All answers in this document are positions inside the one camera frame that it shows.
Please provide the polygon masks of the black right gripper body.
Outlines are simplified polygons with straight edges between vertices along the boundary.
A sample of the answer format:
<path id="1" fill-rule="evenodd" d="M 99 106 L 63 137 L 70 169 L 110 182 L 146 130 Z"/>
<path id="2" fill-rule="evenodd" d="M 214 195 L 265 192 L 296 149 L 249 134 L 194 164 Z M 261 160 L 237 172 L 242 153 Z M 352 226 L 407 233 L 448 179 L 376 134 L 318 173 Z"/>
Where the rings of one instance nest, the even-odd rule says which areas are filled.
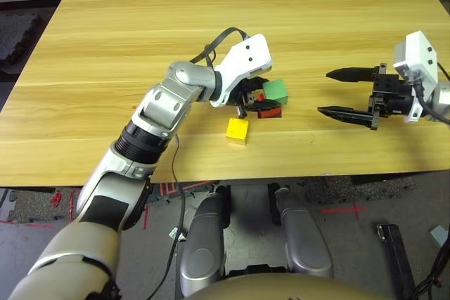
<path id="1" fill-rule="evenodd" d="M 398 74 L 387 74 L 385 63 L 373 69 L 373 92 L 369 97 L 368 112 L 371 130 L 377 130 L 381 117 L 390 115 L 408 116 L 413 105 L 413 87 L 399 78 Z"/>

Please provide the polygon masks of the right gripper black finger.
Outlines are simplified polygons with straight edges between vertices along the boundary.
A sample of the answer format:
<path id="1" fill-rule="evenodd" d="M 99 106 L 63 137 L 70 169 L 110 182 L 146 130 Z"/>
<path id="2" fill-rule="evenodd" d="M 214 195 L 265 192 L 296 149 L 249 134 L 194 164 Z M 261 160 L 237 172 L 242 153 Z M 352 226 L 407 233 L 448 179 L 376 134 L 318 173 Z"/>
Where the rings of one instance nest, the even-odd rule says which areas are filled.
<path id="1" fill-rule="evenodd" d="M 342 82 L 373 81 L 373 68 L 368 67 L 346 67 L 330 71 L 327 78 Z"/>
<path id="2" fill-rule="evenodd" d="M 371 126 L 373 121 L 372 113 L 355 110 L 350 107 L 328 106 L 318 107 L 317 110 L 327 117 L 348 124 Z"/>

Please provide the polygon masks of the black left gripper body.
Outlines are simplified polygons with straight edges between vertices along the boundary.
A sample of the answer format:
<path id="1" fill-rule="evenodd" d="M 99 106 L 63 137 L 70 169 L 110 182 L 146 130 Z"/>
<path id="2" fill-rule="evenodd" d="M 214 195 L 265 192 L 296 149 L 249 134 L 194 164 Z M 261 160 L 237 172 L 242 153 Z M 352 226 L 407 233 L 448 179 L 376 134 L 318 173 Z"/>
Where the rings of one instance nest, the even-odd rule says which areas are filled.
<path id="1" fill-rule="evenodd" d="M 261 103 L 255 102 L 253 92 L 263 88 L 264 79 L 254 77 L 243 79 L 230 92 L 228 98 L 229 106 L 236 106 L 238 117 L 247 117 L 247 111 L 258 112 L 263 109 Z"/>

